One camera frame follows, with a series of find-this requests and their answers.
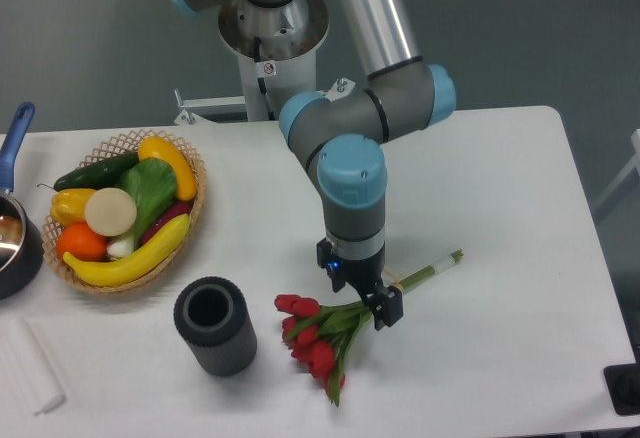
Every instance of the plastic vegetable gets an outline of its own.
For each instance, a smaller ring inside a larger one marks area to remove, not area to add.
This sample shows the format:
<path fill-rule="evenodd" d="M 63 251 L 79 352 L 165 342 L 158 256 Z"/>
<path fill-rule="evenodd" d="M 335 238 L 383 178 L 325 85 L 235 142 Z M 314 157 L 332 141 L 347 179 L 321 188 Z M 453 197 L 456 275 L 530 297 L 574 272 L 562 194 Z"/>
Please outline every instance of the plastic vegetable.
<path fill-rule="evenodd" d="M 147 244 L 120 260 L 92 263 L 76 258 L 72 253 L 62 257 L 80 279 L 94 286 L 118 286 L 137 280 L 153 270 L 182 242 L 189 231 L 189 215 L 175 217 L 164 225 Z"/>
<path fill-rule="evenodd" d="M 125 153 L 92 163 L 58 178 L 53 189 L 93 188 L 99 190 L 116 184 L 120 175 L 138 163 L 137 153 Z"/>
<path fill-rule="evenodd" d="M 114 236 L 107 243 L 107 256 L 112 260 L 129 256 L 134 251 L 136 251 L 136 242 L 133 237 L 133 228 L 119 236 Z"/>
<path fill-rule="evenodd" d="M 178 180 L 177 198 L 180 201 L 191 201 L 195 198 L 198 189 L 196 178 L 184 155 L 173 143 L 159 136 L 145 138 L 138 147 L 138 158 L 140 161 L 158 158 L 169 163 Z"/>
<path fill-rule="evenodd" d="M 156 221 L 153 225 L 147 228 L 147 231 L 142 235 L 142 244 L 144 245 L 147 241 L 155 235 L 160 228 L 162 228 L 169 220 L 175 218 L 176 216 L 183 215 L 185 213 L 191 212 L 191 203 L 186 201 L 179 201 L 171 208 L 169 208 L 164 215 L 162 215 L 158 221 Z"/>
<path fill-rule="evenodd" d="M 56 252 L 62 258 L 73 253 L 84 261 L 102 261 L 107 254 L 107 239 L 98 235 L 86 223 L 68 226 L 58 237 Z"/>
<path fill-rule="evenodd" d="M 69 188 L 55 194 L 51 199 L 51 217 L 62 226 L 83 223 L 84 207 L 87 200 L 96 192 L 89 188 Z"/>
<path fill-rule="evenodd" d="M 136 221 L 136 203 L 126 191 L 103 188 L 87 200 L 84 207 L 87 225 L 102 236 L 118 236 Z"/>
<path fill-rule="evenodd" d="M 147 228 L 173 204 L 176 175 L 165 161 L 147 158 L 126 171 L 117 186 L 131 195 L 138 208 L 133 225 L 133 239 L 137 246 Z"/>

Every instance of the blue pot handle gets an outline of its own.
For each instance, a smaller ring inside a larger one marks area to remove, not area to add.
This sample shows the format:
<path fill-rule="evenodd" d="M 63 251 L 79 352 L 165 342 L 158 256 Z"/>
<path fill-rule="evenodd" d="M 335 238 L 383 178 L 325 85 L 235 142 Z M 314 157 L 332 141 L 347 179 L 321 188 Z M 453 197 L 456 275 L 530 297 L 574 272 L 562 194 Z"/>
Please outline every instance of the blue pot handle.
<path fill-rule="evenodd" d="M 18 156 L 18 150 L 35 112 L 36 107 L 29 102 L 22 103 L 16 110 L 16 116 L 11 122 L 9 133 L 0 148 L 0 190 L 13 191 L 13 170 L 16 156 Z"/>

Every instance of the orange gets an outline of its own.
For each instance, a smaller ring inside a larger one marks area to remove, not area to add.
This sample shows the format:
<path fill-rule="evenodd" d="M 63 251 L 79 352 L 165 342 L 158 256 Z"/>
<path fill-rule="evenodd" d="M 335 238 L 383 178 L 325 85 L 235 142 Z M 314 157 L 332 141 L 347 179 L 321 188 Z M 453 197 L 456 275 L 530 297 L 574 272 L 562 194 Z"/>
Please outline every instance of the orange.
<path fill-rule="evenodd" d="M 56 243 L 60 258 L 67 251 L 82 261 L 102 261 L 107 255 L 107 239 L 86 223 L 76 223 L 65 228 Z"/>

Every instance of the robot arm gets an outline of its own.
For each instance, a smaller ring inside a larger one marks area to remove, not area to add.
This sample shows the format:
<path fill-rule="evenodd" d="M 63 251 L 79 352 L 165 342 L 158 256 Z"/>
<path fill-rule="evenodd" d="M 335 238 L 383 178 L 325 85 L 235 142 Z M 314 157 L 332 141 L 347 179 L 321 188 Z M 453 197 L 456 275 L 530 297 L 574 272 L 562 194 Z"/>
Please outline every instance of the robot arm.
<path fill-rule="evenodd" d="M 305 37 L 309 41 L 313 20 L 300 19 L 296 12 L 303 7 L 292 10 L 295 2 L 245 0 L 254 7 L 254 21 L 262 18 L 261 35 L 276 50 L 276 60 L 277 25 L 268 26 L 274 10 L 283 10 L 278 11 L 280 19 L 285 16 L 289 22 L 297 17 L 292 36 L 298 36 L 300 43 Z M 284 92 L 287 100 L 281 100 L 283 106 L 276 106 L 275 114 L 289 149 L 322 198 L 326 237 L 317 245 L 318 265 L 327 270 L 334 291 L 349 283 L 358 292 L 373 313 L 376 329 L 381 329 L 397 322 L 403 310 L 401 292 L 384 287 L 381 278 L 387 172 L 379 145 L 443 120 L 454 111 L 456 95 L 442 67 L 422 62 L 401 0 L 342 2 L 368 75 L 368 88 L 331 102 L 321 93 L 300 93 L 289 86 Z M 233 16 L 239 16 L 238 9 L 233 8 Z M 323 37 L 316 36 L 315 43 Z M 256 38 L 253 58 L 258 61 L 263 57 Z M 315 78 L 313 87 L 306 89 L 315 89 Z"/>
<path fill-rule="evenodd" d="M 173 0 L 187 13 L 222 5 L 218 25 L 236 55 L 249 121 L 275 120 L 285 102 L 316 89 L 315 53 L 324 40 L 323 0 Z"/>

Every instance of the cucumber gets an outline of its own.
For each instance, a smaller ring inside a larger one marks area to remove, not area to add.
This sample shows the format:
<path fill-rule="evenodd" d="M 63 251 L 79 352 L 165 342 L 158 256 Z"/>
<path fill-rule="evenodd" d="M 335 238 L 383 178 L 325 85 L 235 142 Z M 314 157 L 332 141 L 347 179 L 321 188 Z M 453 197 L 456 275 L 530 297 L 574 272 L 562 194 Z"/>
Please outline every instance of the cucumber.
<path fill-rule="evenodd" d="M 124 153 L 73 170 L 58 178 L 53 184 L 56 191 L 68 188 L 92 188 L 100 190 L 114 186 L 120 176 L 138 164 L 138 153 Z"/>

